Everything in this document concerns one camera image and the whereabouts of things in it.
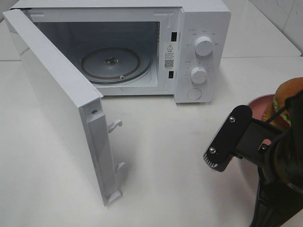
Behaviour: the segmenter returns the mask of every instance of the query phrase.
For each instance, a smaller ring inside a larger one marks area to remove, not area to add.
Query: microwave control panel
[[[228,11],[185,13],[174,95],[177,103],[211,101],[230,17]]]

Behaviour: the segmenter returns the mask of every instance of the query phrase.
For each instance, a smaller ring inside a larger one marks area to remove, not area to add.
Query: white microwave
[[[100,98],[209,102],[231,14],[221,0],[20,0],[4,12],[46,114],[104,204],[119,197]]]

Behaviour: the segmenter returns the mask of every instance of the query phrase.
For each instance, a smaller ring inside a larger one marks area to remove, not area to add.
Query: hamburger
[[[281,84],[274,95],[273,103],[270,103],[265,112],[263,113],[262,121],[268,120],[276,112],[285,106],[285,100],[291,96],[296,95],[303,89],[303,77],[290,79]],[[289,119],[288,111],[283,111],[277,118],[275,118],[270,124],[286,130],[290,128],[291,122]]]

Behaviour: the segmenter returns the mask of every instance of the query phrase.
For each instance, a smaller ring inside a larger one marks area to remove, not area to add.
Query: white countertop
[[[223,0],[232,13],[223,58],[300,56],[301,52],[248,0]],[[5,21],[0,61],[20,60]]]
[[[257,170],[234,160],[223,173],[202,155],[237,105],[302,75],[302,57],[222,59],[214,99],[177,105],[172,96],[105,97],[123,197],[104,207],[40,110],[21,62],[0,62],[0,225],[29,227],[207,226],[251,222]],[[303,212],[284,226],[297,226]]]

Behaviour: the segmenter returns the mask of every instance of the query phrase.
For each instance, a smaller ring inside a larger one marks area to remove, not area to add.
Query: open microwave door
[[[3,14],[44,112],[107,205],[121,195],[108,133],[122,122],[107,126],[102,94],[32,23],[26,11]]]

